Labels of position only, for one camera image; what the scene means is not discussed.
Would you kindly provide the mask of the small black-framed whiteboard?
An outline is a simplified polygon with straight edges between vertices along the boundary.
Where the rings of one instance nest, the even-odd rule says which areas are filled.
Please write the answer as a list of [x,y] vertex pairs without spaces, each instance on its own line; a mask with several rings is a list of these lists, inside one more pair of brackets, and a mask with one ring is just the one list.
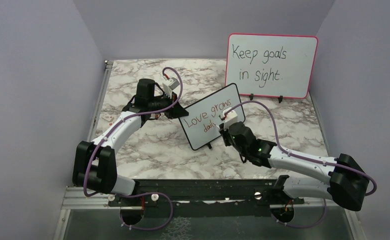
[[218,139],[219,125],[223,123],[220,115],[241,103],[238,87],[231,83],[187,106],[187,116],[180,117],[179,122],[194,151]]

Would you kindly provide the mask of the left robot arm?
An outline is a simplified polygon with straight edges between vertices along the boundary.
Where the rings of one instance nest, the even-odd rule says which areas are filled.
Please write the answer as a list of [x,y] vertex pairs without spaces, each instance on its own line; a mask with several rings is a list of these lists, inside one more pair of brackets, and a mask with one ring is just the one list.
[[168,119],[188,116],[179,104],[183,83],[176,78],[168,78],[162,85],[152,79],[138,81],[136,94],[122,109],[117,120],[100,136],[92,141],[81,141],[76,148],[72,182],[95,194],[119,194],[127,205],[135,205],[140,200],[136,181],[118,174],[116,154],[129,137],[147,121],[165,115]]

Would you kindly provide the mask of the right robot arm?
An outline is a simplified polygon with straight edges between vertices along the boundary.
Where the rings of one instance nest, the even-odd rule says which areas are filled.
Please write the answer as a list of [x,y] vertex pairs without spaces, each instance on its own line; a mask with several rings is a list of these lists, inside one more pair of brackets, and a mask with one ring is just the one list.
[[332,200],[340,207],[360,211],[363,206],[369,179],[364,170],[348,154],[339,157],[318,157],[280,148],[277,143],[256,138],[243,122],[229,127],[219,125],[225,146],[232,146],[243,163],[258,167],[293,171],[303,178],[284,176],[271,190],[272,199],[283,204],[301,197]]

